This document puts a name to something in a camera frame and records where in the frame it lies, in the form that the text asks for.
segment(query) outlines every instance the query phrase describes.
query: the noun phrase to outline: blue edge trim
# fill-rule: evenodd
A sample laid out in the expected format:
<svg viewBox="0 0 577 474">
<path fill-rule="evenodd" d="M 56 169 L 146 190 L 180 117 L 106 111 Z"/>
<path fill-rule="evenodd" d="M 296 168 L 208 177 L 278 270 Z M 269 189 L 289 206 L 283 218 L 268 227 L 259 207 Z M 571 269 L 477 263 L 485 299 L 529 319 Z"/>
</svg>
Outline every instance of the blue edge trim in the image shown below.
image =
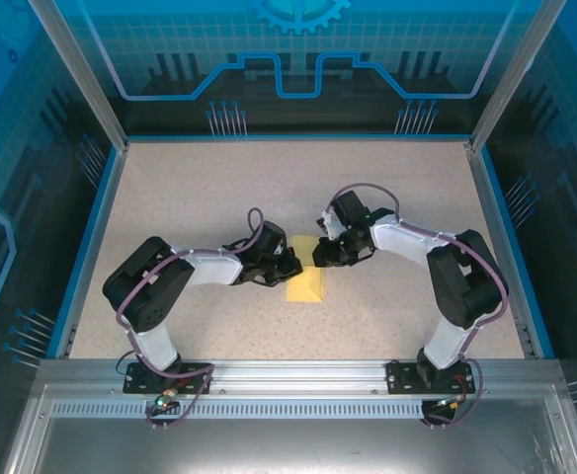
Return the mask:
<svg viewBox="0 0 577 474">
<path fill-rule="evenodd" d="M 321 138 L 331 138 L 331 139 L 350 139 L 350 138 L 374 138 L 374 139 L 383 139 L 383 138 L 413 138 L 414 140 L 423 139 L 423 140 L 437 140 L 437 139 L 451 139 L 451 140 L 462 140 L 467 141 L 469 135 L 466 134 L 435 134 L 429 136 L 406 136 L 406 135 L 394 135 L 392 133 L 384 133 L 384 134 L 346 134 L 346 135 L 339 135 L 339 134 L 317 134 L 317 135 L 249 135 L 245 139 L 255 140 L 255 141 L 264 141 L 270 139 L 321 139 Z M 208 137 L 206 135 L 191 135 L 191 136 L 181 136 L 181 135 L 160 135 L 160 136 L 143 136 L 137 135 L 132 136 L 129 139 L 135 141 L 166 141 L 166 140 L 173 140 L 173 141 L 225 141 L 229 140 L 228 137 Z M 490 155 L 486 146 L 482 148 L 482 158 L 484 161 L 484 166 L 488 171 L 488 176 L 490 179 L 490 184 L 493 190 L 493 195 L 497 199 L 498 207 L 500 216 L 502 218 L 502 222 L 506 229 L 506 233 L 508 235 L 508 241 L 511 247 L 511 251 L 515 256 L 515 261 L 517 263 L 517 270 L 519 272 L 522 285 L 524 287 L 524 293 L 526 294 L 526 300 L 528 301 L 528 305 L 530 306 L 530 310 L 533 316 L 533 323 L 535 325 L 536 330 L 536 337 L 538 338 L 539 344 L 541 346 L 541 350 L 543 352 L 543 357 L 545 358 L 554 358 L 554 351 L 552 350 L 552 345 L 549 340 L 549 336 L 545 329 L 545 324 L 543 323 L 543 317 L 540 312 L 540 308 L 538 307 L 538 303 L 536 302 L 535 297 L 535 290 L 533 289 L 533 284 L 530 280 L 530 276 L 528 274 L 528 270 L 526 269 L 526 263 L 524 261 L 524 256 L 522 251 L 519 247 L 519 243 L 517 241 L 517 234 L 515 233 L 515 229 L 511 223 L 510 216 L 508 214 L 508 208 L 506 207 L 506 203 L 503 199 L 503 194 L 499 187 L 499 181 L 497 179 L 497 174 L 495 173 L 495 168 L 493 167 L 492 161 L 490 159 Z M 104 195 L 106 189 L 109 185 L 109 180 L 111 178 L 111 174 L 115 165 L 116 160 L 118 159 L 117 150 L 113 149 L 109 156 L 109 160 L 107 162 L 107 166 L 104 170 L 104 175 L 102 177 L 101 185 L 98 189 L 98 193 L 96 194 L 95 201 L 93 202 L 93 208 L 91 209 L 91 214 L 89 215 L 89 220 L 87 222 L 86 229 L 84 231 L 84 235 L 82 237 L 82 242 L 80 243 L 80 249 L 78 250 L 78 255 L 76 257 L 76 263 L 73 267 L 73 271 L 71 273 L 71 277 L 69 279 L 69 283 L 67 285 L 66 292 L 64 294 L 64 298 L 62 300 L 62 305 L 60 307 L 60 311 L 58 313 L 58 319 L 56 321 L 53 334 L 51 335 L 51 341 L 49 342 L 49 347 L 47 349 L 46 356 L 47 357 L 55 357 L 55 354 L 58 350 L 58 347 L 61 342 L 62 333 L 64 329 L 64 325 L 67 323 L 67 318 L 69 316 L 69 308 L 71 307 L 71 303 L 73 302 L 73 297 L 75 294 L 76 286 L 78 284 L 78 279 L 80 274 L 82 273 L 82 269 L 84 267 L 84 261 L 86 258 L 87 249 L 89 248 L 89 243 L 91 242 L 91 238 L 93 236 L 93 232 L 95 230 L 95 224 L 98 220 L 98 216 L 102 210 L 102 201 L 104 199 Z"/>
<path fill-rule="evenodd" d="M 67 284 L 67 289 L 64 292 L 64 298 L 62 298 L 62 304 L 60 305 L 60 311 L 58 311 L 58 318 L 53 327 L 53 333 L 51 333 L 51 340 L 49 341 L 49 346 L 47 347 L 46 358 L 56 358 L 57 351 L 62 342 L 62 334 L 64 333 L 64 326 L 67 324 L 67 319 L 69 318 L 69 308 L 73 303 L 73 298 L 75 296 L 76 287 L 78 285 L 78 280 L 80 279 L 80 274 L 82 274 L 82 269 L 84 267 L 84 261 L 87 256 L 87 250 L 89 249 L 89 244 L 93 238 L 93 232 L 95 231 L 95 224 L 98 221 L 98 217 L 102 210 L 102 202 L 104 200 L 104 195 L 106 194 L 107 188 L 111 180 L 111 175 L 115 164 L 119 159 L 118 150 L 113 147 L 111 153 L 109 153 L 109 159 L 107 160 L 107 165 L 104 168 L 104 173 L 102 174 L 102 180 L 100 180 L 100 187 L 95 195 L 95 200 L 93 201 L 93 206 L 91 207 L 91 213 L 89 214 L 89 220 L 87 221 L 87 226 L 84 229 L 84 234 L 82 235 L 82 241 L 80 242 L 80 248 L 78 249 L 78 255 L 75 258 L 75 264 L 73 265 L 73 271 L 69 277 L 69 283 Z"/>
<path fill-rule="evenodd" d="M 497 204 L 499 207 L 499 213 L 506 229 L 506 234 L 508 235 L 508 242 L 510 244 L 510 250 L 515 256 L 515 262 L 517 263 L 517 271 L 522 281 L 522 286 L 524 287 L 524 293 L 526 294 L 526 300 L 528 301 L 528 306 L 530 306 L 530 311 L 533 316 L 533 324 L 535 325 L 536 338 L 541 346 L 543 352 L 543 357 L 554 358 L 554 351 L 552 350 L 552 344 L 549 341 L 549 336 L 547 335 L 547 330 L 545 329 L 545 323 L 543 322 L 543 316 L 541 315 L 541 310 L 538 307 L 538 302 L 536 301 L 535 289 L 533 288 L 533 283 L 530 280 L 528 270 L 526 269 L 526 262 L 524 261 L 524 255 L 519 247 L 517 241 L 517 234 L 515 233 L 515 228 L 510 220 L 510 214 L 508 213 L 508 207 L 504 201 L 504 195 L 499 187 L 499 180 L 497 179 L 497 174 L 495 173 L 495 167 L 490 159 L 490 154 L 486 145 L 482 147 L 482 159 L 484 160 L 484 166 L 488 171 L 488 177 L 490 179 L 490 185 L 493 189 L 493 195 L 497 199 Z"/>
</svg>

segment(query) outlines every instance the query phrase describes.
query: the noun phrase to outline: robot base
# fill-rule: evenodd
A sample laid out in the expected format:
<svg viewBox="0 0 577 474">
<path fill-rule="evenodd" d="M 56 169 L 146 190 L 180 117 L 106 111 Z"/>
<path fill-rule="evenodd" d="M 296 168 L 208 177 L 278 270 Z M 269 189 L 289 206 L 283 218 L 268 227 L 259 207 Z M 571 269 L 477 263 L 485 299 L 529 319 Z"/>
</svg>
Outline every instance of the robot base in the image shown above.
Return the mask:
<svg viewBox="0 0 577 474">
<path fill-rule="evenodd" d="M 417 362 L 400 362 L 393 360 L 385 365 L 387 377 L 387 393 L 389 395 L 423 395 L 441 394 L 458 395 L 462 393 L 462 387 L 456 381 L 455 376 L 464 377 L 466 394 L 475 393 L 473 372 L 468 363 L 457 362 L 451 367 L 439 370 L 437 380 L 432 388 L 427 388 L 425 381 L 418 374 Z"/>
<path fill-rule="evenodd" d="M 178 373 L 191 372 L 207 367 L 206 363 L 182 363 Z M 184 385 L 178 387 L 179 395 L 196 395 L 203 384 L 205 375 L 192 377 Z M 177 385 L 181 379 L 165 378 L 156 375 L 141 362 L 130 363 L 126 368 L 126 377 L 124 381 L 123 393 L 128 394 L 160 394 L 168 388 Z M 209 393 L 211 382 L 207 385 L 204 394 Z"/>
</svg>

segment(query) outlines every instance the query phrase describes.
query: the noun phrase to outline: metal base plate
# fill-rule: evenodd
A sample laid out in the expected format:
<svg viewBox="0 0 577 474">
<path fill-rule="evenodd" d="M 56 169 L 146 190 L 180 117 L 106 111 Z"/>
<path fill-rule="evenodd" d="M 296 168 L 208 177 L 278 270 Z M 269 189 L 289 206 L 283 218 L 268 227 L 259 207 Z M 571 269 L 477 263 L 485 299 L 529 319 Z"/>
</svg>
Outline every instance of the metal base plate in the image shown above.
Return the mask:
<svg viewBox="0 0 577 474">
<path fill-rule="evenodd" d="M 458 362 L 445 370 L 440 371 L 439 380 L 434 383 L 434 388 L 429 390 L 420 375 L 416 372 L 416 362 L 399 362 L 393 360 L 385 365 L 387 377 L 387 393 L 390 395 L 424 395 L 445 394 L 457 395 L 462 392 L 462 387 L 454 379 L 461 375 L 466 380 L 466 394 L 475 393 L 475 382 L 470 365 Z"/>
<path fill-rule="evenodd" d="M 186 362 L 181 367 L 180 373 L 192 372 L 200 368 L 207 367 L 206 363 Z M 203 384 L 204 375 L 191 378 L 184 386 L 179 387 L 179 395 L 196 395 Z M 159 383 L 161 377 L 156 376 L 148 370 L 142 363 L 130 363 L 126 368 L 126 378 L 124 381 L 123 393 L 128 394 L 159 394 L 167 387 Z M 211 382 L 207 385 L 203 393 L 209 393 Z"/>
</svg>

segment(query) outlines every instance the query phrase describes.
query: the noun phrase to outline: yellow cloth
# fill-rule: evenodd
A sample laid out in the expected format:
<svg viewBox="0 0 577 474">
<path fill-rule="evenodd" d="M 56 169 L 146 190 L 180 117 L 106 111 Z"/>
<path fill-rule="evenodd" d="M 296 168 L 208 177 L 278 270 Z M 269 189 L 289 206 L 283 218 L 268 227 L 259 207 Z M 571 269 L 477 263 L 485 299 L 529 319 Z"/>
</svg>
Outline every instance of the yellow cloth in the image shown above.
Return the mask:
<svg viewBox="0 0 577 474">
<path fill-rule="evenodd" d="M 324 299 L 324 272 L 312 261 L 312 251 L 319 243 L 318 237 L 293 235 L 290 244 L 301 262 L 303 272 L 287 284 L 287 301 L 321 303 Z"/>
</svg>

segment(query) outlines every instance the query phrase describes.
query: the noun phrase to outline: beige tabletop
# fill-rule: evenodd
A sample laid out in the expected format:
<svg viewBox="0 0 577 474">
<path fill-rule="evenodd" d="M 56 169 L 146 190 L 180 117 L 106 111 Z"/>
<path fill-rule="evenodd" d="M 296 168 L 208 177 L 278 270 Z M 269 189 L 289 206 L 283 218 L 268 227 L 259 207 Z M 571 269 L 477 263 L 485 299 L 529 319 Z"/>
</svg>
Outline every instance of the beige tabletop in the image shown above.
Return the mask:
<svg viewBox="0 0 577 474">
<path fill-rule="evenodd" d="M 288 236 L 320 235 L 315 220 L 330 197 L 360 181 L 395 192 L 404 218 L 450 232 L 472 228 L 490 245 L 461 143 L 133 143 L 71 357 L 117 358 L 129 349 L 102 285 L 146 238 L 218 248 L 249 236 L 252 206 Z M 378 191 L 357 193 L 372 209 L 392 206 Z M 379 252 L 324 270 L 322 303 L 286 302 L 283 285 L 186 288 L 167 326 L 183 358 L 415 358 L 439 317 L 429 274 Z M 481 331 L 468 354 L 523 357 L 510 312 Z"/>
</svg>

